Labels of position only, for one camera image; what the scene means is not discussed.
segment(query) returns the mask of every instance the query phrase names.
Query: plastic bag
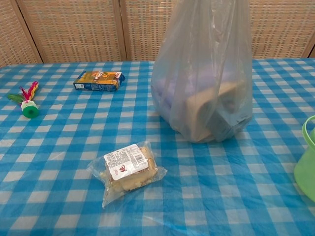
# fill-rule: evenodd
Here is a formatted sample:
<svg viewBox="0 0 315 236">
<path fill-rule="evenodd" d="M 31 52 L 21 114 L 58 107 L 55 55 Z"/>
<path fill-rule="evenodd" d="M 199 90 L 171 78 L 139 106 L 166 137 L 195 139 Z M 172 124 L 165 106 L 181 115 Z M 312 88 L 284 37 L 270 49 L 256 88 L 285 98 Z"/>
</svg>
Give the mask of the plastic bag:
<svg viewBox="0 0 315 236">
<path fill-rule="evenodd" d="M 154 64 L 159 114 L 191 142 L 222 141 L 252 117 L 248 0 L 179 0 Z"/>
<path fill-rule="evenodd" d="M 112 201 L 125 195 L 128 191 L 135 190 L 149 183 L 161 180 L 166 175 L 167 170 L 156 165 L 150 143 L 147 141 L 140 142 L 137 143 L 137 146 L 139 147 L 143 156 L 146 158 L 148 167 L 128 175 L 126 167 L 122 165 L 123 170 L 120 174 L 123 175 L 123 177 L 119 180 L 113 179 L 113 176 L 110 173 L 109 167 L 105 161 L 105 156 L 93 160 L 88 165 L 87 170 L 91 172 L 97 179 L 101 180 L 105 185 L 105 193 L 102 204 L 103 208 Z"/>
</svg>

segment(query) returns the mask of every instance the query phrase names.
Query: feather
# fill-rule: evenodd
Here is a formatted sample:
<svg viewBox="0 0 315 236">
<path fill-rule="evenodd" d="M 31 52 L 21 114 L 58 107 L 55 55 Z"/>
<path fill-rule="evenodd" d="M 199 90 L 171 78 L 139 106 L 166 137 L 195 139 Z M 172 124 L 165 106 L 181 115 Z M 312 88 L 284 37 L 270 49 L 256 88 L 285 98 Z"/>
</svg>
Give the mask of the feather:
<svg viewBox="0 0 315 236">
<path fill-rule="evenodd" d="M 19 94 L 9 94 L 7 96 L 7 98 L 13 102 L 16 102 L 17 104 L 20 104 L 20 105 L 24 101 L 24 97 L 22 95 L 19 95 Z"/>
<path fill-rule="evenodd" d="M 33 97 L 35 96 L 35 91 L 38 88 L 38 82 L 34 81 L 31 85 L 31 87 L 29 88 L 28 92 L 25 91 L 24 88 L 20 87 L 20 90 L 22 91 L 23 97 L 26 100 L 32 100 Z"/>
</svg>

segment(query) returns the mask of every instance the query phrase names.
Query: snack box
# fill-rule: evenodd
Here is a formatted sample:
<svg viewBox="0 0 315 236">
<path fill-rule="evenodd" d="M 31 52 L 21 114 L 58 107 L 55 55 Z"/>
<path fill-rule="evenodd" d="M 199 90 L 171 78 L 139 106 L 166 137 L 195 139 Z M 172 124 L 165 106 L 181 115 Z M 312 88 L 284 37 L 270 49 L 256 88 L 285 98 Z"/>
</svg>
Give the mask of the snack box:
<svg viewBox="0 0 315 236">
<path fill-rule="evenodd" d="M 124 80 L 122 72 L 83 71 L 73 85 L 76 90 L 117 91 Z"/>
</svg>

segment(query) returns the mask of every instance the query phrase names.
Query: table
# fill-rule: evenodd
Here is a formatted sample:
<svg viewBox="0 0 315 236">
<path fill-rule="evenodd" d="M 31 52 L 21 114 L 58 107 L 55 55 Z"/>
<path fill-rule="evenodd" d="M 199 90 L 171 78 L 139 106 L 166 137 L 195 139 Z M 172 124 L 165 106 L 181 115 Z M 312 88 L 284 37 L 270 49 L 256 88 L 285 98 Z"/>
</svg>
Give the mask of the table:
<svg viewBox="0 0 315 236">
<path fill-rule="evenodd" d="M 153 62 L 0 68 L 0 235 L 314 235 L 315 203 L 294 181 L 315 112 L 315 60 L 253 61 L 253 120 L 223 143 L 191 144 L 155 112 Z M 77 91 L 84 70 L 123 71 L 119 91 Z M 5 96 L 39 81 L 29 120 Z M 150 140 L 159 182 L 102 209 L 86 166 Z"/>
</svg>

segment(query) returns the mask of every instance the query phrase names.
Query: cat toy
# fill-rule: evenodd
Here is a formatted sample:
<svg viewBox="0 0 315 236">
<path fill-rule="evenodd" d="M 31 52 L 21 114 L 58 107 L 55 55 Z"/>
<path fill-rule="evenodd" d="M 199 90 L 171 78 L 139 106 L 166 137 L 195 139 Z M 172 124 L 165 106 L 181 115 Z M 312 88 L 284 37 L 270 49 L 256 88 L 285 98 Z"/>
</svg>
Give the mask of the cat toy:
<svg viewBox="0 0 315 236">
<path fill-rule="evenodd" d="M 21 94 L 9 94 L 7 96 L 8 99 L 12 100 L 13 102 L 16 102 L 21 106 L 22 113 L 27 118 L 35 118 L 38 116 L 38 108 L 36 104 L 32 101 L 32 99 L 35 96 L 35 91 L 38 88 L 38 82 L 35 81 L 32 83 L 29 90 L 26 92 L 24 88 L 20 87 L 20 90 L 22 91 Z"/>
</svg>

